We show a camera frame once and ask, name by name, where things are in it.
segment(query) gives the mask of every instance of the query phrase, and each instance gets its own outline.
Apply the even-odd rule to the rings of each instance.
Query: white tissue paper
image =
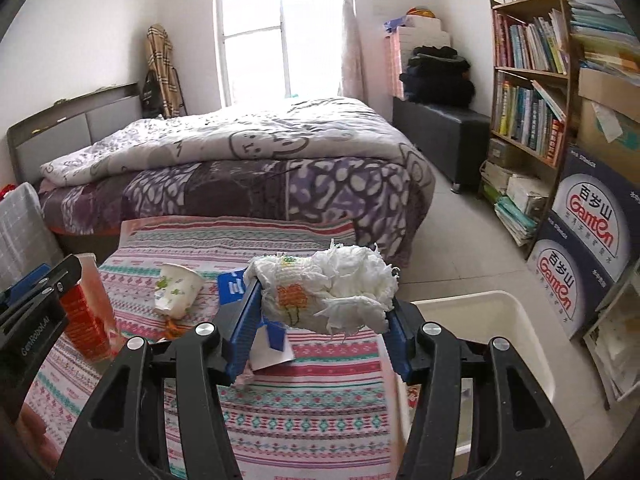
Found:
[[[262,311],[272,321],[319,334],[351,335],[367,326],[388,330],[398,277],[378,248],[335,245],[308,258],[258,256],[244,272],[262,284]]]

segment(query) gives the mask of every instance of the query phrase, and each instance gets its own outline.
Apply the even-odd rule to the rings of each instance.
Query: window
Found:
[[[216,0],[227,105],[336,95],[342,0]]]

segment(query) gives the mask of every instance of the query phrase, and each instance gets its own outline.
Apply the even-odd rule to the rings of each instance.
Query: bed frame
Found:
[[[136,83],[99,89],[56,102],[7,130],[12,167],[18,183],[37,187],[40,166],[68,155],[142,118]],[[95,253],[103,262],[118,247],[118,236],[59,235],[65,254]]]

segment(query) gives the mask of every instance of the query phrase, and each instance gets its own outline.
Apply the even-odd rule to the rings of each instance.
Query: floor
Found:
[[[488,290],[516,296],[556,378],[556,410],[590,475],[624,433],[640,396],[604,409],[602,384],[587,350],[568,341],[491,206],[473,194],[452,193],[447,179],[434,173],[433,204],[415,238],[410,265],[402,270],[398,297],[418,301]]]

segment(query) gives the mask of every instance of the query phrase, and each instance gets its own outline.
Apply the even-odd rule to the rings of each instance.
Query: paper cup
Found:
[[[154,311],[173,319],[182,319],[202,285],[204,278],[197,272],[182,265],[162,264],[154,293]]]

